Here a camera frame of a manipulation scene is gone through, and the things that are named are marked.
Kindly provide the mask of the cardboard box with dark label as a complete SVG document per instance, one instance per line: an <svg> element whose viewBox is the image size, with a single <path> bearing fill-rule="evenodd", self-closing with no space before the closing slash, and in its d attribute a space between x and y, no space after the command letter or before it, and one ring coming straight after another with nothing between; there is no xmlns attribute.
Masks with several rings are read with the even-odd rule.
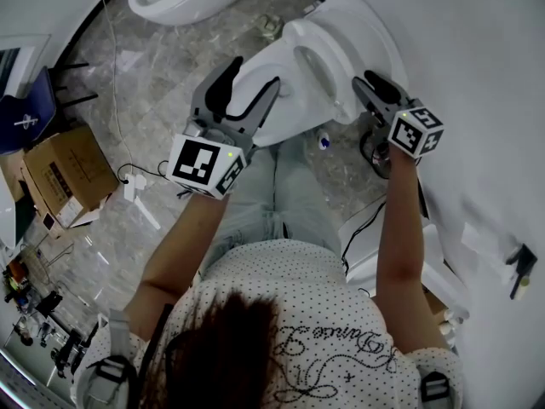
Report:
<svg viewBox="0 0 545 409"><path fill-rule="evenodd" d="M96 220L119 185L87 125L42 141L24 161L62 233Z"/></svg>

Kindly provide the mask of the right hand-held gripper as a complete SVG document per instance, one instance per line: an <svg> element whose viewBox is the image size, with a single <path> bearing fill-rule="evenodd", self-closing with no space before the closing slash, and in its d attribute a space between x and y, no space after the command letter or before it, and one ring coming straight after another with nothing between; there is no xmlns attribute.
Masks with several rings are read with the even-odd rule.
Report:
<svg viewBox="0 0 545 409"><path fill-rule="evenodd" d="M352 87L363 107L379 118L374 147L386 158L389 144L412 158L434 151L444 134L444 124L418 99L410 99L393 81L371 70L353 78Z"/></svg>

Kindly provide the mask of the person's right forearm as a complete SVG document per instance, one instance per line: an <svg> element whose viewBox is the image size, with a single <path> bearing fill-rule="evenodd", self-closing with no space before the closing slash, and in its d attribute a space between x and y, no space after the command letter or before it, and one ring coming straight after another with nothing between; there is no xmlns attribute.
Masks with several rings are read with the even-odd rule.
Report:
<svg viewBox="0 0 545 409"><path fill-rule="evenodd" d="M377 261L378 298L399 285L420 285L424 262L416 161L393 145L389 155L391 168Z"/></svg>

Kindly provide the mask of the glass window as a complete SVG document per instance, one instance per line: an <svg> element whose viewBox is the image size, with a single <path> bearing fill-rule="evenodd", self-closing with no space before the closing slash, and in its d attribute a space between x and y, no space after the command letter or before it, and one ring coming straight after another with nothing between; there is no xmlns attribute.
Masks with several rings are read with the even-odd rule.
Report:
<svg viewBox="0 0 545 409"><path fill-rule="evenodd" d="M50 35L0 36L0 98L24 93L42 65Z"/></svg>

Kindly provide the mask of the light blue jeans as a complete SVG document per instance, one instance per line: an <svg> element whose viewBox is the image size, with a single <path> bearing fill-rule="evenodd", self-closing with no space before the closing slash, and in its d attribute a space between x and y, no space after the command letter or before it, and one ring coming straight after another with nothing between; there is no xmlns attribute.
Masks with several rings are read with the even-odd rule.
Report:
<svg viewBox="0 0 545 409"><path fill-rule="evenodd" d="M298 135L254 154L233 186L205 267L238 246L283 239L325 249L340 261L337 229L305 149Z"/></svg>

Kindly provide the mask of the white power strip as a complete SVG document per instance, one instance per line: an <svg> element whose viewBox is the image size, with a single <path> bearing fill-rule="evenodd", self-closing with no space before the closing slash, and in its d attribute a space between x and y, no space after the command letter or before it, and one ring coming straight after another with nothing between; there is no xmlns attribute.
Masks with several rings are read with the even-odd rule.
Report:
<svg viewBox="0 0 545 409"><path fill-rule="evenodd" d="M130 203L134 203L137 192L144 190L146 185L147 180L143 175L126 174L123 179L123 197Z"/></svg>

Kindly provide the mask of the white polka dot shirt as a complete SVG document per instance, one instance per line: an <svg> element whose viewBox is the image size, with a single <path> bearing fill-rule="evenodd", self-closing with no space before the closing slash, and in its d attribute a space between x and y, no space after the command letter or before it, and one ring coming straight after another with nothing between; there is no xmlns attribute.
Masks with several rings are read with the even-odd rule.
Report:
<svg viewBox="0 0 545 409"><path fill-rule="evenodd" d="M213 263L149 340L113 312L76 373L77 409L462 409L448 349L399 350L327 250L286 239Z"/></svg>

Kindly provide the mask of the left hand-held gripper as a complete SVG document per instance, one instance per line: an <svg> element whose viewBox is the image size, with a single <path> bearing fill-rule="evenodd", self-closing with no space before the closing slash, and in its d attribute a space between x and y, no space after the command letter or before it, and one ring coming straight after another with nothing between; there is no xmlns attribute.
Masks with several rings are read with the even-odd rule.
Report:
<svg viewBox="0 0 545 409"><path fill-rule="evenodd" d="M253 136L280 91L280 78L265 83L239 115L227 114L232 85L244 62L235 56L214 68L192 95L191 117L175 136L166 177L186 190L224 199L250 162Z"/></svg>

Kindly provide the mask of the person's left forearm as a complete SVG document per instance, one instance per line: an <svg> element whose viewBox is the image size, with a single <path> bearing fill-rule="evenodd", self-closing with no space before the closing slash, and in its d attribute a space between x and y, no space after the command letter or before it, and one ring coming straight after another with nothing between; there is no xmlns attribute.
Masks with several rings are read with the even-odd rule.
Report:
<svg viewBox="0 0 545 409"><path fill-rule="evenodd" d="M164 302L180 299L209 250L229 197L194 194L145 266L137 292Z"/></svg>

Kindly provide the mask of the black flat panel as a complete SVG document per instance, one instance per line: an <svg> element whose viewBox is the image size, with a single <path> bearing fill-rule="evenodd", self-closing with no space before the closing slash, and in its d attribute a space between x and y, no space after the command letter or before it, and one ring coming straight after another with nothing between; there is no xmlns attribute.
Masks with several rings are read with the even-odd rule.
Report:
<svg viewBox="0 0 545 409"><path fill-rule="evenodd" d="M27 229L31 226L36 215L36 208L32 196L26 193L15 202L15 244L23 239Z"/></svg>

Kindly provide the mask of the boxy white toilet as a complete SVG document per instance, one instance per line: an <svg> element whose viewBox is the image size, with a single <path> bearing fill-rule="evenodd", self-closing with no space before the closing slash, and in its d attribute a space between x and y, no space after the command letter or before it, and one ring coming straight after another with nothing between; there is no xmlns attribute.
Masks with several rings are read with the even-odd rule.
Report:
<svg viewBox="0 0 545 409"><path fill-rule="evenodd" d="M384 197L364 207L349 218L338 231L342 251L346 253L347 283L376 294L377 255L385 209ZM422 284L438 297L456 317L469 318L468 290L445 264L437 228L422 220L425 258Z"/></svg>

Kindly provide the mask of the white toilet lid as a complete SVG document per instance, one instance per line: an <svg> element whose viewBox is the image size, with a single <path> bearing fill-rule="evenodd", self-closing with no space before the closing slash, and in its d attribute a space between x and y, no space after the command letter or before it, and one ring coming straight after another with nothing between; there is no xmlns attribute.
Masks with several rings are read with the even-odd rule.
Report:
<svg viewBox="0 0 545 409"><path fill-rule="evenodd" d="M392 35L364 1L327 0L302 20L323 27L341 45L354 68L352 81L364 79L364 72L371 70L404 88L408 86L404 63ZM356 95L355 99L361 112L365 111Z"/></svg>

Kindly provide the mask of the round black rimmed waste bin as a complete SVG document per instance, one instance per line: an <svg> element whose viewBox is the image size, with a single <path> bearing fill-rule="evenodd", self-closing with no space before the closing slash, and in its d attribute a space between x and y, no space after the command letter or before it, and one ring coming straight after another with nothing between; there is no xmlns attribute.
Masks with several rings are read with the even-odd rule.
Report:
<svg viewBox="0 0 545 409"><path fill-rule="evenodd" d="M372 130L363 133L359 141L359 151L371 169L384 180L389 179L391 162L389 157L389 145L385 140L377 141Z"/></svg>

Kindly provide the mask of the blue chair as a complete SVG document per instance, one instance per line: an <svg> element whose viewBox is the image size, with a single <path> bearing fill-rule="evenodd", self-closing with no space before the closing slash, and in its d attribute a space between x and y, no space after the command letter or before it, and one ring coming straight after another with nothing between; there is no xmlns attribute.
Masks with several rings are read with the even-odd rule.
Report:
<svg viewBox="0 0 545 409"><path fill-rule="evenodd" d="M58 111L99 97L93 93L64 102L57 97L57 92L67 87L54 86L53 77L59 72L86 66L89 66L88 62L58 68L44 66L26 97L4 95L0 99L0 155L16 153L36 143L53 123Z"/></svg>

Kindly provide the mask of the black wheeled stand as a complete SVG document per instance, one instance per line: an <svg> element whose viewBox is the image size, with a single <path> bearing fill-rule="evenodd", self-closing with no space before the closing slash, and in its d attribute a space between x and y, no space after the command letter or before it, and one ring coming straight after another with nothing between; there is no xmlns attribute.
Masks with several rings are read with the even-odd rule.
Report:
<svg viewBox="0 0 545 409"><path fill-rule="evenodd" d="M66 378L66 369L69 369L73 376L75 375L98 329L99 323L96 323L86 337L83 337L78 330L71 329L64 345L60 349L51 350L50 357L58 377Z"/></svg>

